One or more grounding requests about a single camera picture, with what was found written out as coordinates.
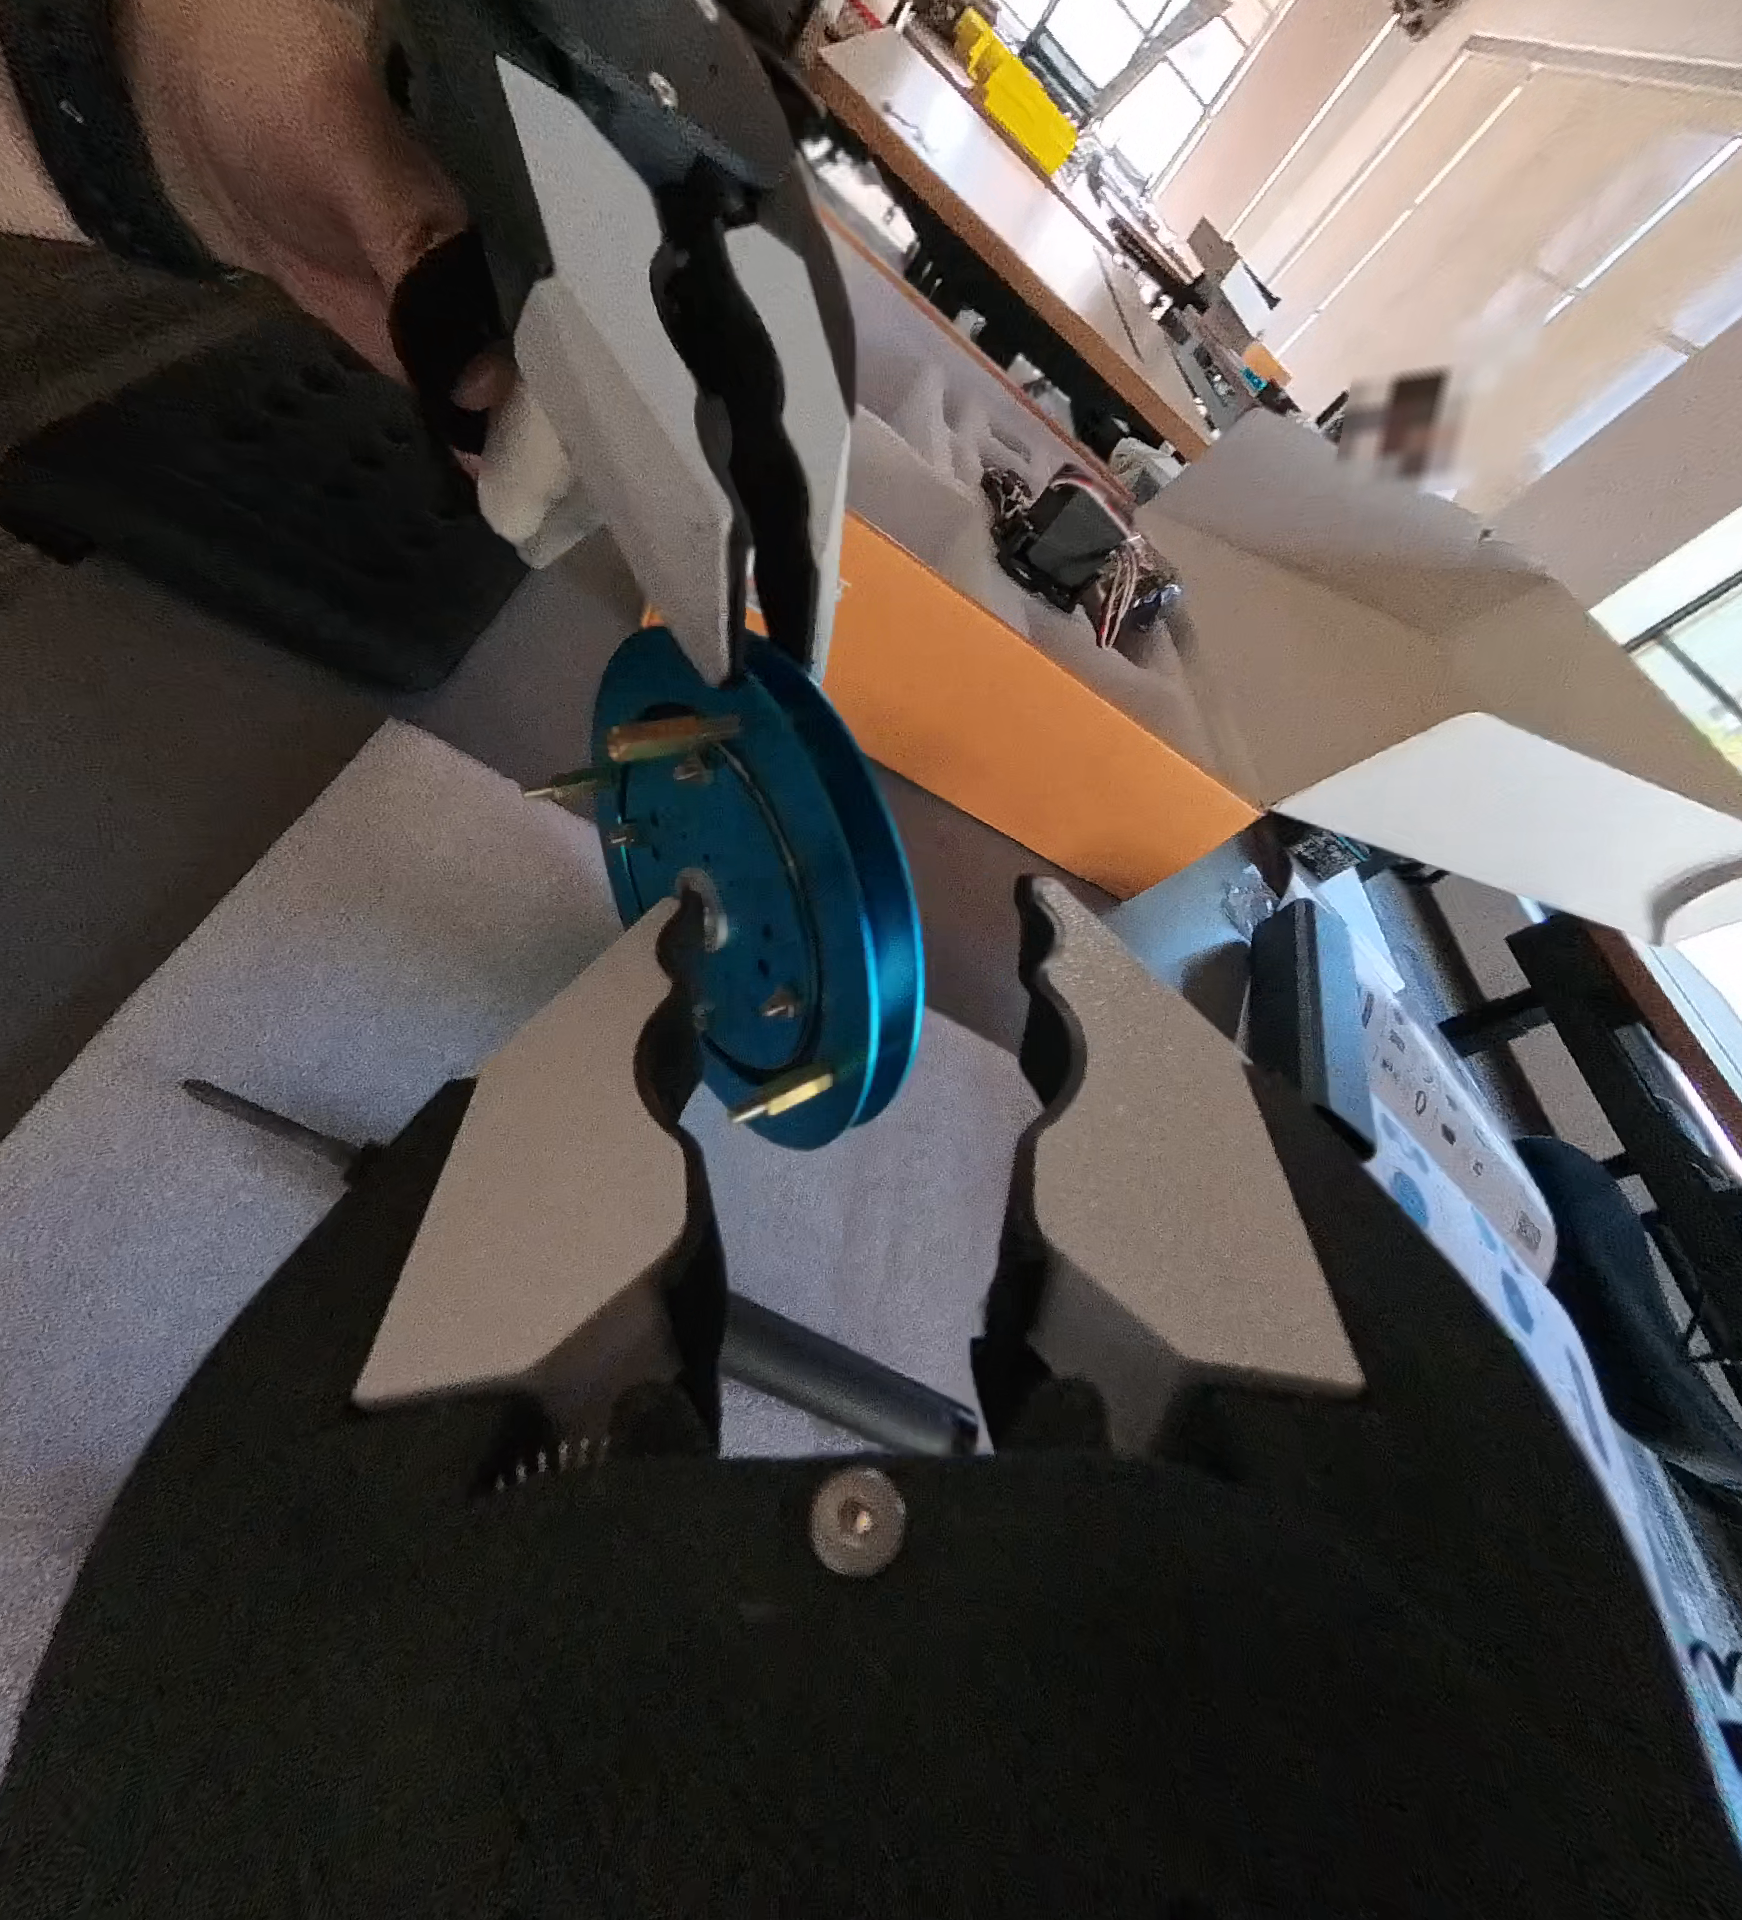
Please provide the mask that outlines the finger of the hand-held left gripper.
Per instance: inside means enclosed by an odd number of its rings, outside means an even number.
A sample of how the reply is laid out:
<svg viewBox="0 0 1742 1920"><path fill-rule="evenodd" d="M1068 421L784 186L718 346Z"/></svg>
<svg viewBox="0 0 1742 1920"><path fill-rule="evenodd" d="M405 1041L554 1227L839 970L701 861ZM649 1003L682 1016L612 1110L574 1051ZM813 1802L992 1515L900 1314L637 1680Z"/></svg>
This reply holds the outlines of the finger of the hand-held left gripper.
<svg viewBox="0 0 1742 1920"><path fill-rule="evenodd" d="M649 609L671 589L702 637L714 576L710 474L692 381L653 299L656 190L697 160L764 185L764 81L730 70L579 72L577 99L523 58L498 59L548 269L525 295L498 415L498 532L531 567L612 534ZM701 669L727 683L737 669Z"/></svg>
<svg viewBox="0 0 1742 1920"><path fill-rule="evenodd" d="M749 669L767 643L829 660L857 417L857 333L838 252L795 160L756 188L697 160L656 190L653 299L692 381L714 504L706 634L671 589L653 602L701 669Z"/></svg>

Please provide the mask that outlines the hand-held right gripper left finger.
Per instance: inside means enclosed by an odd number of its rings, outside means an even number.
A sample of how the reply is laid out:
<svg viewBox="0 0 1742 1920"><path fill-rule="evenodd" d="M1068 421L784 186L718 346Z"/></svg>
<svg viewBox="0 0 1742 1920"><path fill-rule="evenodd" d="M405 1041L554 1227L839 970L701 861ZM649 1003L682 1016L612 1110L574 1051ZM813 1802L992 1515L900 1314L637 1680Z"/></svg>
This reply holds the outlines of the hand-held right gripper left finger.
<svg viewBox="0 0 1742 1920"><path fill-rule="evenodd" d="M705 1155L684 886L623 930L476 1077L355 1380L362 1410L514 1395L554 1452L656 1427L714 1449L729 1281Z"/></svg>

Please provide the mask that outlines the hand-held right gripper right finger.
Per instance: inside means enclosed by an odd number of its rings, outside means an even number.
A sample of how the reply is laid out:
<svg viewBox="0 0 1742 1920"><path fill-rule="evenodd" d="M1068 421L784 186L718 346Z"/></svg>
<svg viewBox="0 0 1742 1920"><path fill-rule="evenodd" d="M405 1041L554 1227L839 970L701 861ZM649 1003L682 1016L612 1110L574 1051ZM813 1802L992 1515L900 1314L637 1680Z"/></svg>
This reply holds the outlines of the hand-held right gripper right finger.
<svg viewBox="0 0 1742 1920"><path fill-rule="evenodd" d="M1359 1403L1241 1046L1062 881L1015 908L1038 1110L974 1339L992 1449L1175 1452L1218 1393Z"/></svg>

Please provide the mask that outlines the blue round metal turntable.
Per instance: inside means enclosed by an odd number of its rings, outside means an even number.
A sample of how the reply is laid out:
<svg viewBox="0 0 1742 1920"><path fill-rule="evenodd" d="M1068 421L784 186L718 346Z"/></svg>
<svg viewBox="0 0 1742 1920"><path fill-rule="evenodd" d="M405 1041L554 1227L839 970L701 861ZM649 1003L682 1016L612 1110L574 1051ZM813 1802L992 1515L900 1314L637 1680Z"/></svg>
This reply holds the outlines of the blue round metal turntable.
<svg viewBox="0 0 1742 1920"><path fill-rule="evenodd" d="M684 978L702 1082L737 1124L819 1150L892 1106L925 1012L916 884L869 760L781 648L756 639L712 683L667 625L633 632L584 762L529 797L593 807L625 925L698 899Z"/></svg>

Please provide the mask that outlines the person's left hand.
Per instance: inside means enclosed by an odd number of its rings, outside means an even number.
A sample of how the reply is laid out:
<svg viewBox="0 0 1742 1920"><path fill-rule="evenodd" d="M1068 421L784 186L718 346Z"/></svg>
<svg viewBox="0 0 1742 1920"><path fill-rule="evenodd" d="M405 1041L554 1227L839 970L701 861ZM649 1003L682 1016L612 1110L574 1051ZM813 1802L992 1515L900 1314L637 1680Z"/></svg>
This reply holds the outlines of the person's left hand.
<svg viewBox="0 0 1742 1920"><path fill-rule="evenodd" d="M393 295L469 214L393 106L378 30L378 3L355 1L134 1L114 16L148 156L187 229L402 377Z"/></svg>

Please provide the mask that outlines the black rectangular case sleeve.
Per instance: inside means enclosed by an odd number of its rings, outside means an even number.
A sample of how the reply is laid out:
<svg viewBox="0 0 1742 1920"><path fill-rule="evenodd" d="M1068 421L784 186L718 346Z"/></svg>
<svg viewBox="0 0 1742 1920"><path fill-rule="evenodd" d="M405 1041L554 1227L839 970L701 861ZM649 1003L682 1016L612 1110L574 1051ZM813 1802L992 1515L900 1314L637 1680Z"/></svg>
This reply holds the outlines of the black rectangular case sleeve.
<svg viewBox="0 0 1742 1920"><path fill-rule="evenodd" d="M1361 1161L1379 1146L1365 988L1353 936L1322 903L1293 897L1251 935L1246 1049L1302 1095Z"/></svg>

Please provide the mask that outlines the wooden table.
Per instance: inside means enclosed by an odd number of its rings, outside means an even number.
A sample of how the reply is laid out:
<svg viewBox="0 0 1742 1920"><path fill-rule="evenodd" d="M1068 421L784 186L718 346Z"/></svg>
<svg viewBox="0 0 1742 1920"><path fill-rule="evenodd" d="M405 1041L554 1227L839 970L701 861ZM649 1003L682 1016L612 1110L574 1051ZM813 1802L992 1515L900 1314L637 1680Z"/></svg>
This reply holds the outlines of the wooden table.
<svg viewBox="0 0 1742 1920"><path fill-rule="evenodd" d="M1044 377L1094 452L1129 429L1201 457L1208 423L1135 271L937 63L880 27L819 51L812 90L911 222L918 292L949 319L977 315L980 350Z"/></svg>

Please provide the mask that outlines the printed instruction sheet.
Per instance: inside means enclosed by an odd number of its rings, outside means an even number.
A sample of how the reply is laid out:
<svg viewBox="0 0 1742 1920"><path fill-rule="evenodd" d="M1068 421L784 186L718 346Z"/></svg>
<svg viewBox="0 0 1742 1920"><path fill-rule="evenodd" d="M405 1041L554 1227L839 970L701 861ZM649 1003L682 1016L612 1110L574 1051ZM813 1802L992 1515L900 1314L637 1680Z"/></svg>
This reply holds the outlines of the printed instruction sheet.
<svg viewBox="0 0 1742 1920"><path fill-rule="evenodd" d="M1357 967L1379 1131L1370 1174L1507 1327L1617 1504L1742 1843L1742 1770L1728 1741L1731 1725L1742 1724L1742 1606L1657 1454L1616 1418L1617 1404L1555 1291L1559 1238L1549 1200L1478 1082L1419 1019L1412 976L1393 963L1364 876L1348 868L1317 881L1295 867L1289 894L1300 893L1340 916Z"/></svg>

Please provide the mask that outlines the white foam sheet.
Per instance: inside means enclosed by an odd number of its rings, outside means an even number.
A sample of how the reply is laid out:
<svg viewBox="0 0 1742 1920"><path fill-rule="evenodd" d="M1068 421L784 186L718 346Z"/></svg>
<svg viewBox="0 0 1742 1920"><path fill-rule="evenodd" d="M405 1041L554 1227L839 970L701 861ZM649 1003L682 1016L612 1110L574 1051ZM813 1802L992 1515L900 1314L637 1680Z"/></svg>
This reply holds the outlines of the white foam sheet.
<svg viewBox="0 0 1742 1920"><path fill-rule="evenodd" d="M896 777L928 935L916 1068L819 1153L698 1093L740 1293L968 1403L1029 1095L1010 1031L1029 856ZM383 726L99 1026L0 1143L0 1775L91 1539L151 1433L338 1200L331 1166L215 1114L203 1079L386 1141L619 933L593 829L427 732Z"/></svg>

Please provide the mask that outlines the yellow storage bins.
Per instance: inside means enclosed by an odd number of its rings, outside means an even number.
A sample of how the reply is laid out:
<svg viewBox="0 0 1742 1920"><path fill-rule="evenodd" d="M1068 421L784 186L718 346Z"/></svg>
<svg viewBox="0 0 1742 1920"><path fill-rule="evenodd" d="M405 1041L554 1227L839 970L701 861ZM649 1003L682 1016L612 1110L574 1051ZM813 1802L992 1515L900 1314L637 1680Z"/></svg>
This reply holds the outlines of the yellow storage bins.
<svg viewBox="0 0 1742 1920"><path fill-rule="evenodd" d="M1078 128L977 8L957 14L951 45L984 119L1044 179L1077 152Z"/></svg>

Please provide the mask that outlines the black perforated foam pad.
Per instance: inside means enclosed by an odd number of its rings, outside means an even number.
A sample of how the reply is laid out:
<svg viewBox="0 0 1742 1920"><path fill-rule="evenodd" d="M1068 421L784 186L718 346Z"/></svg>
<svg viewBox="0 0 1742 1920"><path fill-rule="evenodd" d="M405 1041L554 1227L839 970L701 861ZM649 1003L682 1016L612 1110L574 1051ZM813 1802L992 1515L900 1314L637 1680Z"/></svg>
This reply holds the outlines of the black perforated foam pad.
<svg viewBox="0 0 1742 1920"><path fill-rule="evenodd" d="M529 573L414 396L293 316L13 445L0 528L393 694L452 678Z"/></svg>

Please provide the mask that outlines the orange cardboard box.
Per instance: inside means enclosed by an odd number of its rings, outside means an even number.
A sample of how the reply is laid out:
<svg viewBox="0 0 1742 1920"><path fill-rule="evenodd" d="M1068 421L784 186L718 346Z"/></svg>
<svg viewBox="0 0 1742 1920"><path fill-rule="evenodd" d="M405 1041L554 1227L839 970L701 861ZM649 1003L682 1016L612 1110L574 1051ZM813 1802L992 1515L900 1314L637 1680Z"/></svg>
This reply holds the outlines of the orange cardboard box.
<svg viewBox="0 0 1742 1920"><path fill-rule="evenodd" d="M857 419L825 692L864 753L1131 899L1265 814L1654 946L1742 925L1742 777L1463 507L1251 419L1138 528L1137 655L996 565L975 465Z"/></svg>

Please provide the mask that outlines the dark blue office chair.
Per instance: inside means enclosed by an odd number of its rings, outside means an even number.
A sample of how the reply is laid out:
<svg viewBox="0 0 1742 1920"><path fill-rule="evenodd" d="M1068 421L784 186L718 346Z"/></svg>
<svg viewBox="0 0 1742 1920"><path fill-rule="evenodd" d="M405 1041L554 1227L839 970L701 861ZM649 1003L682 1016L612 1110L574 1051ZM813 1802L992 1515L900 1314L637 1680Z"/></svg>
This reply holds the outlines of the dark blue office chair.
<svg viewBox="0 0 1742 1920"><path fill-rule="evenodd" d="M1525 1136L1514 1150L1549 1205L1549 1288L1589 1353L1611 1418L1689 1494L1742 1526L1742 1422L1687 1347L1647 1220L1577 1146Z"/></svg>

